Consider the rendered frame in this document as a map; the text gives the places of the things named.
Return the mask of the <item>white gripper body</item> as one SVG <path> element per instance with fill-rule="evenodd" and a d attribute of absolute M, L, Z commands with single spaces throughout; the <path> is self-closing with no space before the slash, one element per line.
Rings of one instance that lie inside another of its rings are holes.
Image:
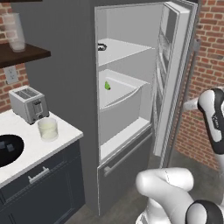
<path fill-rule="evenodd" d="M 183 110 L 184 111 L 195 110 L 195 109 L 198 109 L 199 107 L 200 106 L 199 106 L 199 99 L 198 98 L 191 99 L 190 101 L 186 101 L 183 104 Z"/>

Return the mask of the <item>grey fridge door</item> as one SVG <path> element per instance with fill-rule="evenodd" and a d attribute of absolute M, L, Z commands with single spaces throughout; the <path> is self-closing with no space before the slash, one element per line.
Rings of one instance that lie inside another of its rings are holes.
<path fill-rule="evenodd" d="M 155 156 L 161 157 L 168 144 L 197 8 L 196 3 L 186 0 L 163 3 L 153 74 Z"/>

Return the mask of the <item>white fridge shelf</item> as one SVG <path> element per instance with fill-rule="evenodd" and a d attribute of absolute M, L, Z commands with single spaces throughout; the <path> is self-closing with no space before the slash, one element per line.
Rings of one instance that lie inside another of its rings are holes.
<path fill-rule="evenodd" d="M 150 46 L 133 44 L 112 38 L 100 39 L 99 43 L 107 47 L 105 51 L 98 52 L 99 66 L 107 65 L 110 62 L 123 59 L 136 53 L 152 50 Z"/>

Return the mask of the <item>grey fridge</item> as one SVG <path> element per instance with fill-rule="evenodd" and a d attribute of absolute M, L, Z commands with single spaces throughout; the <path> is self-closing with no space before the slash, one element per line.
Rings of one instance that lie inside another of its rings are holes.
<path fill-rule="evenodd" d="M 98 169 L 146 131 L 152 134 L 153 74 L 164 2 L 171 0 L 43 0 L 16 4 L 26 40 L 51 52 L 27 65 L 31 86 L 45 95 L 55 115 L 81 130 L 80 152 L 87 206 L 98 215 Z M 183 78 L 192 51 L 198 5 Z M 100 39 L 150 46 L 123 59 L 98 65 Z M 106 69 L 150 83 L 150 119 L 142 117 L 100 143 L 99 72 Z"/>

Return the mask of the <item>glass of lemonade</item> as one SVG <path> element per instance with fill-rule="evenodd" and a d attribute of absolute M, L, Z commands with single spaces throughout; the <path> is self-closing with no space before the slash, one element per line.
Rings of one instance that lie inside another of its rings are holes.
<path fill-rule="evenodd" d="M 58 138 L 58 124 L 54 118 L 45 117 L 38 121 L 38 130 L 43 141 L 51 142 Z"/>

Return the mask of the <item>white crisper drawer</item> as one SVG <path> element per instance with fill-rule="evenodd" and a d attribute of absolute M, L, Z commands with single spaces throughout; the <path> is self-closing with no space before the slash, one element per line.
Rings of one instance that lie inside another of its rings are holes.
<path fill-rule="evenodd" d="M 106 90 L 105 81 L 111 86 Z M 100 143 L 106 143 L 136 119 L 150 119 L 151 84 L 106 69 L 99 72 Z"/>

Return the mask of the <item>grey freezer drawer front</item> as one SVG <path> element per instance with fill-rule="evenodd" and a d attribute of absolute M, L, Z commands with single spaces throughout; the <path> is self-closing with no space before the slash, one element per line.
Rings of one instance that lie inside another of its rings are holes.
<path fill-rule="evenodd" d="M 116 167 L 107 177 L 104 176 L 104 169 L 106 166 L 112 167 L 147 136 L 150 136 L 147 141 L 138 147 L 133 154 Z M 103 216 L 134 184 L 137 174 L 147 168 L 151 143 L 152 134 L 146 131 L 98 169 L 99 216 Z"/>

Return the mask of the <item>dark cupboard drawer front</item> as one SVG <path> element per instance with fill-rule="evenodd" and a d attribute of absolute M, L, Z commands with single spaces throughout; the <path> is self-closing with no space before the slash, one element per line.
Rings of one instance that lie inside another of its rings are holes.
<path fill-rule="evenodd" d="M 54 171 L 56 168 L 71 162 L 78 157 L 80 152 L 80 141 L 69 144 L 63 150 L 49 157 L 41 164 L 36 165 L 34 168 L 20 175 L 18 178 L 11 181 L 8 185 L 0 189 L 0 199 L 3 204 L 10 201 L 13 197 L 19 194 L 24 188 L 31 183 L 29 177 L 34 178 L 40 174 L 44 168 L 49 169 L 49 172 Z"/>

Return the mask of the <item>silver toaster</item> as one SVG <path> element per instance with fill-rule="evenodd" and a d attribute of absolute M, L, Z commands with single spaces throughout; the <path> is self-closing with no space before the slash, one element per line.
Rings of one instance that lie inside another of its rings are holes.
<path fill-rule="evenodd" d="M 32 87 L 14 88 L 9 91 L 9 97 L 13 112 L 29 124 L 49 116 L 45 96 Z"/>

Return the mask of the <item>clear glass jar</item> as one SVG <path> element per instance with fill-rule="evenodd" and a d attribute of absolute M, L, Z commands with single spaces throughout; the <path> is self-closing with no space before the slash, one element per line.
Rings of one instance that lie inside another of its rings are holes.
<path fill-rule="evenodd" d="M 26 48 L 25 36 L 18 13 L 4 13 L 3 24 L 11 50 L 21 53 Z"/>

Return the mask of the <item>dark wooden wall shelf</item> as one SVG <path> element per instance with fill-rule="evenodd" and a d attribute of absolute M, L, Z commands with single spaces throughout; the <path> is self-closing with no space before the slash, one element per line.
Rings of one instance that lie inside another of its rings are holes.
<path fill-rule="evenodd" d="M 0 45 L 0 68 L 10 67 L 17 64 L 40 60 L 50 57 L 51 52 L 34 45 L 26 45 L 23 52 L 13 52 L 9 44 Z"/>

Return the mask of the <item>white wall socket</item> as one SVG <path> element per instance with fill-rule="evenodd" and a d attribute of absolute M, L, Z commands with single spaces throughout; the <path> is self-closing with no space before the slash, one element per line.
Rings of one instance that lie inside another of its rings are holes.
<path fill-rule="evenodd" d="M 18 82 L 18 73 L 15 66 L 6 67 L 4 73 L 8 84 Z"/>

